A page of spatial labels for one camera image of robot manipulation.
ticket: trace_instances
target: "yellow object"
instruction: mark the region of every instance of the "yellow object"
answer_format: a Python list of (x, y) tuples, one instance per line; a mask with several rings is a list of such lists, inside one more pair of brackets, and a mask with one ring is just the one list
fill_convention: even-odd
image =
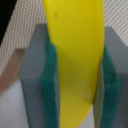
[(60, 128), (77, 128), (92, 107), (104, 47), (103, 0), (43, 0), (58, 51)]

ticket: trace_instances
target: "gray panel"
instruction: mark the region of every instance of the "gray panel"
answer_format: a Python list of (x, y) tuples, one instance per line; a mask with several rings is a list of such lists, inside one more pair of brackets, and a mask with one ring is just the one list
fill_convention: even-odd
[(30, 128), (46, 128), (39, 78), (22, 79), (22, 87)]
[(128, 48), (111, 27), (105, 28), (105, 43), (117, 73), (128, 72)]
[(105, 43), (121, 80), (121, 91), (113, 128), (128, 128), (128, 48), (111, 27), (105, 29)]
[(45, 42), (47, 38), (46, 24), (38, 24), (35, 27), (30, 45), (25, 54), (19, 76), (34, 77), (42, 74), (45, 64)]
[(45, 128), (39, 79), (45, 66), (47, 33), (46, 24), (36, 25), (19, 71), (30, 128)]

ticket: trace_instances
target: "yellow plastic piece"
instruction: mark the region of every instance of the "yellow plastic piece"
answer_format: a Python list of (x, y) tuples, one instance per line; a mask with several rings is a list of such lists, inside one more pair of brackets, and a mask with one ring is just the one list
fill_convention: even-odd
[(103, 0), (43, 0), (58, 51), (60, 128), (77, 128), (92, 107), (104, 47)]

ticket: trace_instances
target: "gray surface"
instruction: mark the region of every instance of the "gray surface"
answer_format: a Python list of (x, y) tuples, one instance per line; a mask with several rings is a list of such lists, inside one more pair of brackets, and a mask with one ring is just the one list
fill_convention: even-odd
[(0, 128), (29, 128), (20, 80), (0, 97)]
[(22, 84), (30, 128), (46, 128), (40, 79), (22, 79)]
[(113, 128), (128, 128), (128, 48), (111, 27), (106, 27), (105, 32), (105, 43), (121, 80), (119, 104)]
[(35, 27), (30, 45), (22, 63), (19, 76), (39, 77), (45, 64), (45, 42), (47, 38), (46, 24), (38, 24)]
[(95, 128), (100, 128), (100, 122), (102, 116), (101, 110), (103, 110), (102, 108), (103, 108), (104, 91), (105, 90), (104, 90), (103, 68), (102, 65), (100, 65), (97, 93), (93, 105)]
[(128, 48), (111, 27), (105, 28), (105, 43), (117, 73), (128, 72)]
[(30, 128), (45, 128), (39, 79), (45, 66), (46, 38), (46, 24), (37, 25), (19, 71)]

